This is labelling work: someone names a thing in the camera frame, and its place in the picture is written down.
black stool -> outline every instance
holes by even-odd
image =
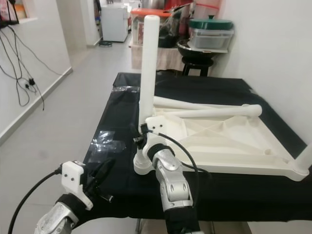
[[[184,68],[182,75],[188,76],[190,69],[199,69],[200,76],[206,77],[208,75],[208,69],[214,64],[211,58],[191,58],[183,57],[182,62],[184,63]]]

white rod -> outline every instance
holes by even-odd
[[[164,98],[164,97],[154,97],[154,105],[171,107],[175,109],[188,109],[188,110],[203,110],[211,109],[209,106],[195,104],[191,102],[178,101],[174,99]]]
[[[159,16],[146,16],[144,18],[142,72],[138,117],[139,132],[141,132],[140,125],[145,123],[146,118],[153,115],[159,21]]]
[[[248,105],[230,108],[215,108],[209,110],[174,111],[168,114],[178,117],[222,117],[222,116],[259,116],[262,113],[260,105]]]
[[[294,169],[299,173],[309,173],[312,166],[312,143],[310,143],[294,161]]]

white tube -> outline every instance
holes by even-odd
[[[295,171],[308,174],[309,168],[312,166],[312,143],[310,143],[302,153],[296,158],[293,164]]]
[[[138,117],[139,132],[141,132],[140,125],[145,123],[146,118],[153,115],[159,21],[159,16],[146,16],[144,18],[142,72]]]
[[[209,106],[195,104],[191,102],[178,101],[174,99],[164,98],[164,97],[154,97],[154,105],[165,106],[175,109],[188,109],[188,110],[203,110],[211,109]]]
[[[222,116],[259,116],[262,113],[260,105],[248,105],[230,108],[215,108],[209,110],[174,111],[168,114],[178,117],[222,117]]]

red lid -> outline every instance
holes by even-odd
[[[160,17],[170,17],[171,13],[159,9],[147,9],[147,8],[135,8],[131,11],[131,14],[140,16],[160,16]]]

black tablecloth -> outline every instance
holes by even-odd
[[[140,74],[119,73],[94,138],[107,134],[102,148],[90,145],[84,162],[90,169],[107,157],[117,162],[101,190],[115,197],[109,204],[95,201],[94,208],[81,223],[99,217],[132,217],[162,219],[163,211],[159,182],[155,172],[137,175],[133,170],[136,146],[130,124],[137,125]],[[194,103],[241,105],[260,104],[261,119],[293,157],[305,148],[305,143],[287,126],[267,102],[254,94],[241,79],[156,77],[155,95]],[[185,172],[191,190],[193,172]],[[283,176],[239,175],[213,173],[208,184],[200,174],[199,220],[212,221],[288,221],[312,220],[312,175],[301,182]]]

